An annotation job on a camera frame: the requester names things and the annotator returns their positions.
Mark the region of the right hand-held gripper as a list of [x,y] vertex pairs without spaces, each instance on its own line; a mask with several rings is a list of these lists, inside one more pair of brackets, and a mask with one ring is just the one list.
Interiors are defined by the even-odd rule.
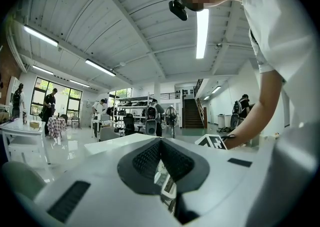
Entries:
[[218,134],[205,134],[194,142],[196,145],[214,149],[226,150],[222,137]]

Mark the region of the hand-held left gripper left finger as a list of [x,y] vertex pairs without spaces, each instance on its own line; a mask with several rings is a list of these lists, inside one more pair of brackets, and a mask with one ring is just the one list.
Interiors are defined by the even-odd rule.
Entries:
[[159,143],[149,138],[91,155],[34,201],[66,227],[178,227],[155,183]]

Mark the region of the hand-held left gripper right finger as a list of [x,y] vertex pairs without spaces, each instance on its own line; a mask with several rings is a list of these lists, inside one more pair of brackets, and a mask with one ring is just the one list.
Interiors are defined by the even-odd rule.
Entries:
[[176,139],[159,141],[176,181],[175,211],[160,210],[161,227],[245,227],[255,189],[245,187],[255,151],[216,149]]

